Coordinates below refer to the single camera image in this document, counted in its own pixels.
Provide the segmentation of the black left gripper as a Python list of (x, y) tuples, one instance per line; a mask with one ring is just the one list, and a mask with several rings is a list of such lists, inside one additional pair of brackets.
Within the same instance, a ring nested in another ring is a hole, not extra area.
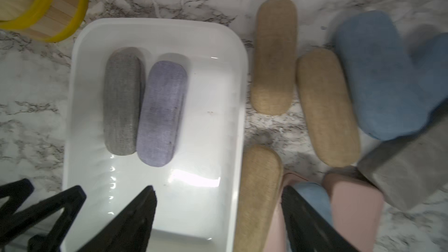
[(51, 231), (45, 236), (39, 236), (39, 241), (29, 247), (32, 252), (59, 252), (86, 200), (86, 194), (81, 186), (76, 185), (19, 212), (18, 209), (34, 189), (33, 184), (26, 178), (1, 186), (1, 198), (7, 199), (1, 206), (1, 247), (10, 244), (52, 214), (63, 210)]

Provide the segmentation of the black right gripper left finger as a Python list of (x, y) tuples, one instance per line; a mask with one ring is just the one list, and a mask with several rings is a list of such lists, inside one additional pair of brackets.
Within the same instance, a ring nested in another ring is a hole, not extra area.
[(80, 252), (144, 252), (152, 232), (157, 207), (152, 186), (144, 188)]

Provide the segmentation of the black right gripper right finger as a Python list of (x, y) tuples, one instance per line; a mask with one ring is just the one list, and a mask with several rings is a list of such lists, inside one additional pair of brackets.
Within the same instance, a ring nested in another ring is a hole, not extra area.
[(290, 185), (281, 196), (286, 231), (293, 252), (355, 252), (324, 218)]

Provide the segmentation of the blue glasses case front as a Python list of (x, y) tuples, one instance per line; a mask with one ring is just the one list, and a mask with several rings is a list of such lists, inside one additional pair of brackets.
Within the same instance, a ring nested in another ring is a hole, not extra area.
[(321, 185), (313, 182), (300, 182), (295, 183), (293, 188), (324, 220), (333, 226), (330, 198)]

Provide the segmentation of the purple fabric glasses case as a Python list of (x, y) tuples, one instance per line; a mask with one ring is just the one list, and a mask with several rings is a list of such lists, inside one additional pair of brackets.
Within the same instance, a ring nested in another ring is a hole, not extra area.
[(163, 167), (174, 157), (187, 84), (187, 72), (178, 63), (159, 61), (149, 71), (136, 152), (151, 167)]

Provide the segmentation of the grey fabric glasses case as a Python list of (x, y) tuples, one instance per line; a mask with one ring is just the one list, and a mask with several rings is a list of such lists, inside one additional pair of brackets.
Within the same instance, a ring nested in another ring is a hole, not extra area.
[(136, 152), (144, 65), (134, 49), (121, 49), (107, 60), (103, 87), (105, 146), (113, 155)]

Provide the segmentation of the tan glasses case back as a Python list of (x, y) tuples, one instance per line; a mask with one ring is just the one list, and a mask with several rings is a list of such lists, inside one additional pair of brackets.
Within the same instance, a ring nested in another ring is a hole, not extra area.
[(258, 113), (281, 115), (294, 95), (296, 6), (291, 0), (268, 0), (259, 7), (256, 23), (251, 103)]

